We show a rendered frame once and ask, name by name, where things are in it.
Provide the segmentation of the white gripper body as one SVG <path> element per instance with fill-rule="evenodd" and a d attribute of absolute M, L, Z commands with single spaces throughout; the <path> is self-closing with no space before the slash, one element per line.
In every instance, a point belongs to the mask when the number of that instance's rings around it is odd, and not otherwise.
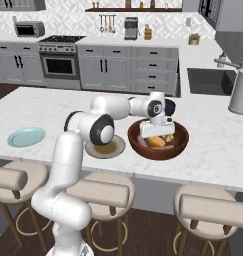
<path fill-rule="evenodd" d="M 153 125 L 149 121 L 140 123 L 140 136 L 142 138 L 149 138 L 154 136 L 163 136 L 175 133 L 175 124 L 166 123 L 163 125 Z"/>

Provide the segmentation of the orange bun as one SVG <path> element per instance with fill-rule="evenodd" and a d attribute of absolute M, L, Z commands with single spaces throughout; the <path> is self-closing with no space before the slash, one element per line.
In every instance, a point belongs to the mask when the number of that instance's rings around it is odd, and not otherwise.
<path fill-rule="evenodd" d="M 164 139 L 160 136 L 149 137 L 148 142 L 152 147 L 163 147 L 165 145 Z"/>

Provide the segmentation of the pink sausage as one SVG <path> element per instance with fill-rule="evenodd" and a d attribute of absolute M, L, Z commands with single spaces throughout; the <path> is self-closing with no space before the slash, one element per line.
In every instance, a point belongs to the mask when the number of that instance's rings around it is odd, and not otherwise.
<path fill-rule="evenodd" d="M 172 145 L 172 144 L 170 144 L 170 145 L 165 144 L 164 146 L 152 146 L 152 145 L 147 144 L 147 147 L 151 150 L 158 150 L 158 151 L 174 149 L 174 145 Z"/>

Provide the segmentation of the olive plate with grey rim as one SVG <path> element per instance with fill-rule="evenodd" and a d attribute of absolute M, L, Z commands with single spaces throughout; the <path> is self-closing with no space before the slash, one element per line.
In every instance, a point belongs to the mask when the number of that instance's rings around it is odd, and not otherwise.
<path fill-rule="evenodd" d="M 125 141 L 120 136 L 115 135 L 108 144 L 103 146 L 87 142 L 85 151 L 94 158 L 110 159 L 120 155 L 125 150 L 125 147 Z"/>

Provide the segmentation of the grey cupboards with drawers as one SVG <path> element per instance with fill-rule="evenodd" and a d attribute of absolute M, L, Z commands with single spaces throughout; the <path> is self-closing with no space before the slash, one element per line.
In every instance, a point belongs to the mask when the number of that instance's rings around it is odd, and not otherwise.
<path fill-rule="evenodd" d="M 176 96 L 177 47 L 79 45 L 83 89 Z"/>

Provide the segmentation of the dark sink basin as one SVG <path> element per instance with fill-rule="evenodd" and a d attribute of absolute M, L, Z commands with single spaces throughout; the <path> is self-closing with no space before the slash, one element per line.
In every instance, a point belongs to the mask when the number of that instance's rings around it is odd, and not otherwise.
<path fill-rule="evenodd" d="M 230 96 L 234 86 L 234 70 L 188 68 L 192 94 Z"/>

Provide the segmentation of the beige round bar stool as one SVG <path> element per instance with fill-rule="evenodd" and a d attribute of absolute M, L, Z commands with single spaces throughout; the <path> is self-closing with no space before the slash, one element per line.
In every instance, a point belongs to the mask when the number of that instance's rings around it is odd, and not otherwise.
<path fill-rule="evenodd" d="M 31 206 L 33 194 L 46 183 L 47 178 L 47 168 L 40 164 L 13 161 L 0 167 L 0 206 L 20 247 L 23 246 L 22 235 L 32 236 L 34 234 L 39 237 L 43 251 L 47 251 L 43 231 L 50 225 L 50 222 L 41 229 L 36 213 Z M 17 204 L 26 204 L 27 208 L 25 211 L 30 212 L 36 228 L 33 234 L 21 231 L 18 221 L 13 220 L 8 206 Z"/>
<path fill-rule="evenodd" d="M 117 256 L 123 256 L 123 245 L 128 238 L 128 212 L 135 198 L 132 180 L 123 175 L 92 172 L 67 192 L 88 202 L 92 209 L 94 223 L 86 227 L 89 244 L 99 251 L 117 252 Z M 117 246 L 102 248 L 94 241 L 94 228 L 98 227 L 98 233 L 102 235 L 101 223 L 114 220 L 117 221 Z"/>
<path fill-rule="evenodd" d="M 177 219 L 175 256 L 183 256 L 188 234 L 203 240 L 201 256 L 208 247 L 212 256 L 222 256 L 228 238 L 243 228 L 243 202 L 226 190 L 183 185 L 174 195 L 173 209 Z"/>

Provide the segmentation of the small white soap dispenser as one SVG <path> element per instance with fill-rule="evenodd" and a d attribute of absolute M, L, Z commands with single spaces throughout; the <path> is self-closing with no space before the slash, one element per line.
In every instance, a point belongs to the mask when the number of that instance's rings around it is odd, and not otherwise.
<path fill-rule="evenodd" d="M 226 54 L 224 52 L 222 52 L 221 55 L 219 55 L 219 59 L 220 62 L 217 63 L 217 67 L 218 68 L 223 68 L 225 66 L 225 64 L 223 63 L 224 61 L 226 61 Z"/>

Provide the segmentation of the brown knife block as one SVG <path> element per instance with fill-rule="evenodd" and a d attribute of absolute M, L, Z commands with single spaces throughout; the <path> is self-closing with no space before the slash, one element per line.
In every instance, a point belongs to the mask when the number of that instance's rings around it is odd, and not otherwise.
<path fill-rule="evenodd" d="M 152 29 L 150 28 L 149 24 L 145 24 L 144 39 L 145 40 L 151 40 L 152 39 Z"/>

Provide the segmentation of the steel tap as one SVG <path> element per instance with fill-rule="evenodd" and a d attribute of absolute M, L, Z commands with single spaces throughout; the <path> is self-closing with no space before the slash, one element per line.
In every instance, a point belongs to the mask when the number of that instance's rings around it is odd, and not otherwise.
<path fill-rule="evenodd" d="M 215 58 L 215 59 L 214 59 L 214 62 L 217 64 L 217 63 L 219 63 L 220 61 Z M 236 68 L 237 70 L 243 69 L 243 62 L 240 62 L 239 64 L 235 64 L 235 63 L 232 63 L 232 62 L 224 61 L 223 63 L 224 63 L 225 65 L 227 65 L 227 66 L 234 67 L 234 68 Z"/>

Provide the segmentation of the grey coffee machine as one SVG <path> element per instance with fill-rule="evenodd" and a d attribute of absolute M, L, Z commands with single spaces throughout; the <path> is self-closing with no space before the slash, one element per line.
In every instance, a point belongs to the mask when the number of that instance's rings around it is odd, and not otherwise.
<path fill-rule="evenodd" d="M 126 17 L 124 21 L 125 40 L 136 40 L 138 38 L 138 18 Z"/>

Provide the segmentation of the steel stove with oven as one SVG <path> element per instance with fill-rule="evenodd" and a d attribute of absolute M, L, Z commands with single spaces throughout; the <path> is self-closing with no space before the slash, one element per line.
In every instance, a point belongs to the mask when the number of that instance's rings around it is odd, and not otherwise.
<path fill-rule="evenodd" d="M 45 83 L 49 88 L 80 90 L 76 42 L 83 36 L 52 35 L 38 42 Z"/>

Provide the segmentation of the grey base cupboard run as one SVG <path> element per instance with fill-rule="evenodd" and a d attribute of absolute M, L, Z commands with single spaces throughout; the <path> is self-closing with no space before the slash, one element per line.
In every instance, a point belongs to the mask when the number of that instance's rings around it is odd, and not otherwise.
<path fill-rule="evenodd" d="M 36 42 L 0 42 L 0 70 L 10 84 L 39 85 L 44 76 Z"/>

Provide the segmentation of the dark wooden wall shelf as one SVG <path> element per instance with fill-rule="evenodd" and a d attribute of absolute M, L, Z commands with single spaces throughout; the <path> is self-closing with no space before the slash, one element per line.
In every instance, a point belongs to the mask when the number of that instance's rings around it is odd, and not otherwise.
<path fill-rule="evenodd" d="M 182 7 L 180 8 L 165 8 L 165 7 L 155 7 L 155 8 L 125 8 L 125 7 L 99 7 L 99 8 L 88 8 L 85 12 L 182 12 Z"/>

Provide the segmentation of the grey wall cupboard dark doors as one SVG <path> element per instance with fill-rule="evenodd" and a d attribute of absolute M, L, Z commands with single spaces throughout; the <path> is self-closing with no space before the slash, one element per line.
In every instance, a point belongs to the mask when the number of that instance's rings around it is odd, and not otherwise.
<path fill-rule="evenodd" d="M 243 32 L 243 0 L 200 0 L 198 12 L 215 31 Z"/>

